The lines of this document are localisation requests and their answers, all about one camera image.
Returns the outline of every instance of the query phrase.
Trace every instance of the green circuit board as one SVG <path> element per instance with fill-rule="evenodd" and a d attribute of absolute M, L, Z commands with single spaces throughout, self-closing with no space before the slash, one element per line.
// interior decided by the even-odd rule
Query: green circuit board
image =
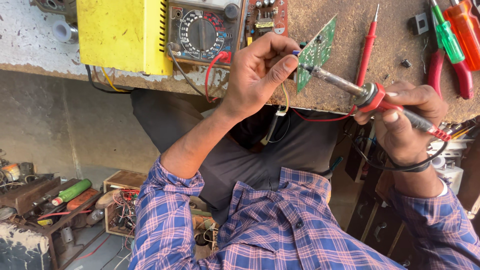
<path fill-rule="evenodd" d="M 336 15 L 316 34 L 298 54 L 299 64 L 321 67 L 330 57 L 335 35 Z M 300 66 L 297 69 L 297 94 L 305 88 L 312 76 Z"/>

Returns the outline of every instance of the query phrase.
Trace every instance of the red pliers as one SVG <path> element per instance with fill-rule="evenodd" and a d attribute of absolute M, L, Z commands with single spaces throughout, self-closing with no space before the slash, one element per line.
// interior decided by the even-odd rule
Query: red pliers
<path fill-rule="evenodd" d="M 428 85 L 435 89 L 435 92 L 442 97 L 442 92 L 440 90 L 440 75 L 442 73 L 442 66 L 445 58 L 445 50 L 443 49 L 442 41 L 438 38 L 436 26 L 438 22 L 435 18 L 435 15 L 432 14 L 433 18 L 433 29 L 435 35 L 437 36 L 438 51 L 432 55 L 432 60 L 430 60 L 430 69 L 428 73 Z M 453 68 L 460 82 L 460 96 L 463 99 L 470 99 L 473 97 L 473 81 L 472 81 L 472 72 L 470 71 L 467 62 L 465 60 L 452 64 Z"/>

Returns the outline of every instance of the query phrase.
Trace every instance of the shirt sleeve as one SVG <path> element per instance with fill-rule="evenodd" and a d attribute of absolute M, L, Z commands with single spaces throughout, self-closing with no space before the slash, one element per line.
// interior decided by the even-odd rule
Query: shirt sleeve
<path fill-rule="evenodd" d="M 135 203 L 135 245 L 129 270 L 199 269 L 193 256 L 190 196 L 204 186 L 200 173 L 179 178 L 153 164 Z"/>
<path fill-rule="evenodd" d="M 421 269 L 480 269 L 480 243 L 451 189 L 420 199 L 390 189 L 394 208 L 412 233 L 422 258 Z"/>

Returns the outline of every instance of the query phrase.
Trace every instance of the yellow power supply box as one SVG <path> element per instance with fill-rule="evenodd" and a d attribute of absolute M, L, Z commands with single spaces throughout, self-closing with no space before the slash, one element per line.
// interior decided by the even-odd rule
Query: yellow power supply box
<path fill-rule="evenodd" d="M 80 61 L 172 75 L 167 58 L 167 0 L 77 0 Z"/>

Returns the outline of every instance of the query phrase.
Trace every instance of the brown circuit board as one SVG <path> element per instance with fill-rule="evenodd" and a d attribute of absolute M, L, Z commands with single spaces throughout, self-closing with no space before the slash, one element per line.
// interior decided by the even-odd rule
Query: brown circuit board
<path fill-rule="evenodd" d="M 257 8 L 257 2 L 260 2 L 260 8 Z M 245 39 L 241 47 L 250 45 L 257 38 L 272 31 L 288 37 L 287 6 L 287 0 L 249 0 L 244 29 Z"/>

